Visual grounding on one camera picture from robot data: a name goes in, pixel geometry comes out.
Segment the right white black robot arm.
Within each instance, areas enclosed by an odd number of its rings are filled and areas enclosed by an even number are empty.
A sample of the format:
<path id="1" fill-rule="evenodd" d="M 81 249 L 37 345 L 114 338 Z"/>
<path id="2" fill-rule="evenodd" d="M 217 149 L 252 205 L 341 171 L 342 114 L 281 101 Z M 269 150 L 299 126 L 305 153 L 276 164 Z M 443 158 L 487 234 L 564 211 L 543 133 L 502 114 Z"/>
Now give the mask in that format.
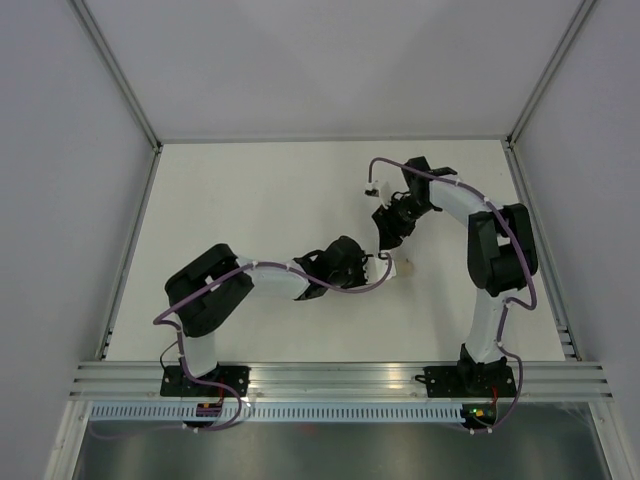
<path id="1" fill-rule="evenodd" d="M 452 168 L 433 169 L 424 157 L 400 168 L 406 191 L 385 194 L 374 179 L 365 189 L 380 201 L 372 214 L 380 250 L 399 247 L 426 213 L 445 212 L 467 231 L 466 265 L 476 288 L 471 329 L 456 364 L 426 367 L 417 382 L 430 398 L 517 397 L 503 334 L 511 306 L 529 311 L 537 306 L 533 276 L 538 257 L 527 207 L 500 206 Z"/>

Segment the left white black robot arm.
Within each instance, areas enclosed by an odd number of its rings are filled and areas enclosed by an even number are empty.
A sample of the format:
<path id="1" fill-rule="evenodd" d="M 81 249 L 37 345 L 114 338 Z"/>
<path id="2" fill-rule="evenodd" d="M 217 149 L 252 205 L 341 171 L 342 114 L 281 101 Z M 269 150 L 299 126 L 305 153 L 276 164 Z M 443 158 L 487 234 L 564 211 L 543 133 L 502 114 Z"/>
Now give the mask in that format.
<path id="1" fill-rule="evenodd" d="M 371 256 L 348 236 L 324 250 L 313 250 L 282 267 L 259 267 L 229 245 L 211 247 L 172 275 L 164 290 L 179 319 L 179 351 L 186 359 L 184 385 L 206 396 L 218 384 L 215 332 L 250 296 L 307 301 L 331 287 L 351 290 L 369 284 Z"/>

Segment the beige cloth napkin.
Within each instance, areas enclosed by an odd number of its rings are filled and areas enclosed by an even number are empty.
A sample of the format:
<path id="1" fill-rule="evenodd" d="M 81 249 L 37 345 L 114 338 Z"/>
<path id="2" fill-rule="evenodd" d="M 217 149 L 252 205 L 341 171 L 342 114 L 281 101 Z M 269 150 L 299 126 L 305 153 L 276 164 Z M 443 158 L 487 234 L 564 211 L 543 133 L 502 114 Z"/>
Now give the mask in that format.
<path id="1" fill-rule="evenodd" d="M 394 259 L 391 276 L 409 278 L 414 274 L 414 265 L 408 259 Z"/>

